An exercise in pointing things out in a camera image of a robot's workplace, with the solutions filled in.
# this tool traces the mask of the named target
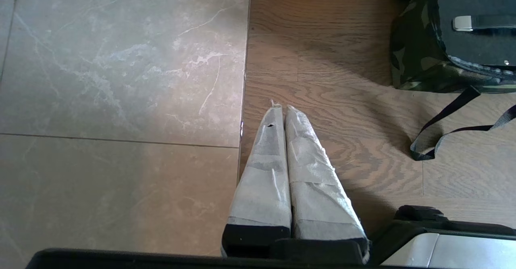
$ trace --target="marble vein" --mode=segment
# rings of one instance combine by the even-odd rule
[[[108,80],[99,76],[99,74],[95,71],[79,72],[79,71],[74,71],[74,70],[66,67],[65,65],[60,64],[56,59],[54,50],[52,50],[50,47],[48,47],[46,44],[44,44],[33,33],[31,27],[29,27],[27,25],[27,23],[24,22],[24,20],[22,19],[22,17],[20,17],[20,15],[15,13],[15,17],[20,21],[20,23],[26,30],[27,34],[29,34],[29,36],[35,40],[36,44],[40,44],[41,46],[43,46],[46,50],[48,50],[52,54],[54,63],[55,63],[55,65],[57,65],[57,67],[59,67],[59,69],[61,69],[62,71],[66,72],[68,74],[74,74],[74,75],[78,76],[79,81],[81,81],[83,83],[85,82],[85,79],[88,79],[89,82],[92,83],[92,85],[94,87],[96,87],[96,89],[99,90],[99,92],[102,92],[106,96],[106,102],[109,105],[113,106],[117,110],[117,116],[118,116],[118,119],[120,119],[122,121],[122,125],[135,133],[139,132],[139,129],[136,126],[134,126],[133,124],[131,124],[131,122],[129,122],[129,120],[127,120],[127,117],[125,116],[125,111],[123,110],[122,106],[120,105],[120,100],[115,98],[114,92],[111,89],[111,85],[110,85],[111,83]],[[137,45],[135,45],[135,46],[133,46],[133,47],[135,47],[136,50],[139,50],[140,46],[137,46]],[[35,48],[35,52],[36,52],[37,56],[39,56],[40,61],[42,62],[41,55],[39,54],[37,48]],[[98,100],[99,94],[100,93],[97,93],[96,97],[94,98],[94,104],[98,104],[97,100]]]
[[[217,85],[217,81],[219,80],[219,74],[221,74],[221,57],[218,57],[219,59],[219,68],[217,69],[217,76],[215,77],[215,82],[213,83],[212,90],[208,93],[208,96],[204,99],[204,102],[201,105],[201,108],[199,109],[199,115],[201,115],[204,107],[206,106],[206,102],[208,101],[208,98],[213,94],[213,90],[215,89],[215,86]]]
[[[190,126],[191,125],[191,122],[190,121],[182,121],[177,115],[172,115],[172,114],[166,114],[167,116],[169,117],[173,117],[175,120],[177,120],[177,122],[180,122],[181,125],[183,126],[183,129],[186,128],[186,126]]]
[[[193,60],[190,60],[188,63],[189,64],[192,64],[192,65],[199,65],[199,63],[208,63],[208,61],[214,57],[220,57],[220,56],[223,56],[223,55],[227,55],[227,54],[223,54],[223,53],[220,53],[220,52],[210,52],[208,55],[206,55],[206,57],[204,56],[197,56],[197,60],[193,61]]]
[[[206,22],[204,22],[204,23],[202,23],[202,24],[200,24],[200,25],[197,25],[197,26],[195,26],[195,27],[192,27],[192,28],[190,28],[190,29],[188,29],[188,30],[185,30],[185,31],[183,31],[183,32],[179,33],[179,35],[178,35],[177,37],[181,37],[182,35],[187,34],[188,32],[190,32],[190,31],[192,31],[192,30],[199,29],[199,28],[203,27],[204,25],[207,25],[207,24],[211,23],[213,20],[215,20],[215,18],[217,18],[217,16],[218,16],[221,12],[223,12],[223,11],[225,11],[225,10],[228,10],[228,9],[230,9],[230,8],[233,8],[234,6],[236,6],[236,4],[235,4],[235,5],[233,5],[233,6],[229,6],[229,7],[227,7],[227,8],[223,8],[223,9],[218,10],[218,12],[217,12],[217,13],[215,13],[215,14],[213,15],[213,17],[212,17],[211,19],[209,19],[208,21],[206,21]]]
[[[86,11],[82,12],[81,14],[79,14],[79,16],[75,17],[72,21],[64,24],[63,26],[61,26],[59,29],[56,30],[56,33],[63,30],[64,28],[72,25],[73,23],[75,23],[79,18],[83,17],[84,15],[88,14],[88,12],[90,12],[91,10],[95,10],[95,9],[100,9],[100,8],[103,8],[103,7],[106,7],[106,6],[109,6],[109,5],[112,5],[116,2],[118,2],[119,0],[113,0],[109,3],[106,3],[106,4],[103,4],[103,5],[100,5],[100,6],[93,6],[93,7],[90,7],[88,8]]]
[[[9,230],[6,227],[6,224],[3,221],[0,221],[0,227],[2,229],[2,236],[7,240],[9,245],[16,251],[18,256],[20,257],[20,260],[24,263],[27,263],[27,258],[25,257],[25,254],[23,253],[22,249],[18,246],[18,244],[15,242],[15,240],[12,239],[11,234],[9,234]]]

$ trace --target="wooden floor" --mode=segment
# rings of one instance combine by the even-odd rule
[[[389,30],[396,0],[251,0],[241,170],[270,100],[310,118],[368,233],[404,204],[516,227],[516,125],[450,137],[415,162],[409,139],[454,94],[395,90]],[[484,95],[435,129],[492,124],[516,95]]]

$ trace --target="marble tile floor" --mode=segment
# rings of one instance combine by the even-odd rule
[[[217,256],[249,0],[0,0],[0,268],[48,247]]]

